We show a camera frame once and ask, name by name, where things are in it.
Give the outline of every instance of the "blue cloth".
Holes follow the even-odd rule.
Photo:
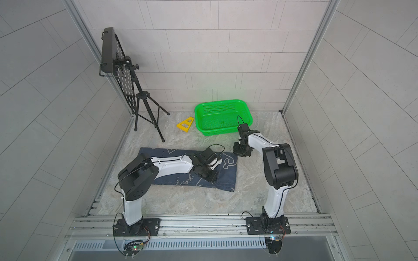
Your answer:
[[[159,148],[140,148],[139,153],[148,153],[152,157],[177,157],[185,153],[201,153],[197,150],[171,150]],[[235,181],[237,180],[237,160],[238,156],[231,152],[221,154],[222,163],[217,166],[219,171],[218,180],[211,183],[199,177],[193,171],[189,173],[178,173],[159,177],[153,184],[158,185],[180,185],[180,186],[199,186],[206,188],[218,188],[220,190],[235,191]]]

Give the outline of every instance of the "marble floor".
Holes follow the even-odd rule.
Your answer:
[[[285,122],[278,112],[252,112],[253,124],[250,129],[260,131],[265,137],[277,143],[291,144]],[[162,115],[160,128],[166,139],[161,142],[157,130],[143,119],[138,120],[138,131],[128,134],[125,144],[114,165],[114,169],[101,195],[98,215],[115,214],[123,210],[120,194],[113,190],[117,183],[117,174],[138,154],[140,147],[170,149],[204,150],[211,144],[225,146],[225,151],[232,152],[232,146],[238,140],[238,133],[204,136],[196,128],[195,122],[189,132],[176,127],[177,123],[194,117],[193,112],[173,112],[170,116]],[[299,160],[294,153],[299,170],[299,182],[296,188],[289,190],[285,212],[317,212],[311,192],[303,175]],[[234,192],[216,188],[192,186],[151,185],[142,197],[143,214],[203,214],[203,213],[241,213],[250,211],[260,213],[267,198],[268,184],[264,177],[262,155],[254,150],[251,157],[239,157],[237,181]]]

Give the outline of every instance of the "gray tile wall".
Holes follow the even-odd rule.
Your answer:
[[[418,258],[418,2],[341,0],[286,114],[351,260]]]
[[[44,261],[130,117],[59,0],[1,1],[0,57],[0,260]]]
[[[140,66],[142,87],[169,111],[226,99],[242,99],[250,110],[280,110],[328,5],[327,0],[75,3],[99,48],[103,29],[115,28],[124,51]]]

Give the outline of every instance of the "tripod legs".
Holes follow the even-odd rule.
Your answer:
[[[167,115],[170,115],[170,113],[168,111],[166,111],[161,105],[159,105],[153,98],[150,97],[149,92],[144,91],[143,94],[136,94],[136,98],[137,98],[137,103],[136,103],[136,117],[135,117],[135,131],[138,130],[137,125],[138,125],[138,116],[149,121],[150,123],[154,124],[154,127],[157,128],[158,133],[161,137],[161,141],[165,142],[166,140],[164,139],[161,131],[160,131],[160,127],[158,126],[158,121],[155,120],[154,114],[151,111],[150,105],[148,104],[147,101],[147,97],[150,98],[151,101],[153,101],[157,106],[158,106],[158,115],[160,112],[160,109],[162,109]],[[150,116],[151,120],[148,120],[147,118],[143,117],[142,115],[139,115],[139,101],[143,100],[145,108],[147,109],[148,115]]]

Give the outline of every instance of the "green plastic basket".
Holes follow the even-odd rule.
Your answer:
[[[194,108],[194,115],[197,129],[205,136],[238,132],[238,115],[248,126],[252,124],[250,111],[241,100],[201,103]]]

